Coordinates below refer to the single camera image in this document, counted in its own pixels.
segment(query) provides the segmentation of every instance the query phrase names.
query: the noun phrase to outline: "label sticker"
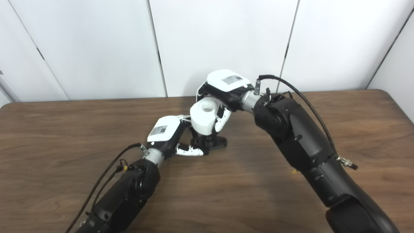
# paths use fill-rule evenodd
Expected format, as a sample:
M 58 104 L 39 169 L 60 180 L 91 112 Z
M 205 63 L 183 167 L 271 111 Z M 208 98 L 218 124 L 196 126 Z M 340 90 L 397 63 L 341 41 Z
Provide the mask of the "label sticker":
M 240 80 L 243 80 L 241 77 L 237 75 L 232 75 L 226 78 L 223 78 L 222 81 L 225 82 L 227 85 L 230 85 L 232 83 L 238 82 Z
M 151 131 L 150 136 L 165 133 L 166 129 L 167 129 L 167 125 L 154 127 Z

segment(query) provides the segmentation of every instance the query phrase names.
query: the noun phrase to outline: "white panel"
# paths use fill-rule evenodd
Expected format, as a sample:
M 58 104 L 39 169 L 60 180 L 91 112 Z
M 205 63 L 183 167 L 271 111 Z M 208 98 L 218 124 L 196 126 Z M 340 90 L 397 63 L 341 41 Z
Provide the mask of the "white panel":
M 67 100 L 7 0 L 0 0 L 1 85 L 16 101 Z
M 388 92 L 412 122 L 414 122 L 413 61 L 414 17 L 411 16 L 368 88 Z
M 9 99 L 6 97 L 5 94 L 3 94 L 3 91 L 0 88 L 0 108 L 8 103 L 10 103 Z
M 229 69 L 253 83 L 258 75 L 280 74 L 297 1 L 150 0 L 150 5 L 168 96 L 195 95 L 215 70 Z
M 11 0 L 69 99 L 164 97 L 144 0 Z
M 365 88 L 413 7 L 412 0 L 300 1 L 283 78 L 301 91 Z

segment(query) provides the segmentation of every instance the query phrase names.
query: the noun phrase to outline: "black bracket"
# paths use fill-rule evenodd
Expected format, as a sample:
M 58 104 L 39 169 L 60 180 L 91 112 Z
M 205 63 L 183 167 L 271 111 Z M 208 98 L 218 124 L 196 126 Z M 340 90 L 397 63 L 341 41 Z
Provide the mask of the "black bracket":
M 217 150 L 227 146 L 227 139 L 216 135 L 201 135 L 191 139 L 191 145 L 206 150 Z

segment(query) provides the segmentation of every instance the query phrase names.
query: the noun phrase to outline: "wood grain surface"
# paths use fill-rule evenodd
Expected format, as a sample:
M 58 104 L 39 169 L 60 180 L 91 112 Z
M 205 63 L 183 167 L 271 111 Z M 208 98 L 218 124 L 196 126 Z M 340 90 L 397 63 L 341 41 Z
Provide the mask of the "wood grain surface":
M 306 96 L 338 153 L 359 165 L 348 173 L 401 232 L 414 232 L 413 124 L 383 91 Z M 63 232 L 123 148 L 145 142 L 158 118 L 188 114 L 193 103 L 193 97 L 178 97 L 4 106 L 0 232 Z M 326 208 L 252 115 L 232 114 L 220 135 L 228 139 L 224 149 L 163 163 L 154 196 L 127 232 L 332 232 Z M 181 142 L 189 140 L 187 132 Z M 132 150 L 125 158 L 141 156 Z

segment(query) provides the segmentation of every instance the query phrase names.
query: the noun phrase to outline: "metal connector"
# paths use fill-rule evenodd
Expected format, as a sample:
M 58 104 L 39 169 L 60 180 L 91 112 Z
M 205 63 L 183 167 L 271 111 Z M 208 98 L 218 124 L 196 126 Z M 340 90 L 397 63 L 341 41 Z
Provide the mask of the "metal connector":
M 144 153 L 144 157 L 147 156 L 147 155 L 149 155 L 149 151 L 147 150 L 147 148 L 144 145 L 141 145 L 140 146 L 140 149 Z
M 253 95 L 259 95 L 259 94 L 260 94 L 260 80 L 256 80 L 255 92 L 253 92 Z
M 344 167 L 350 167 L 354 170 L 358 169 L 358 166 L 352 163 L 349 159 L 342 158 L 338 156 L 337 160 L 344 166 Z

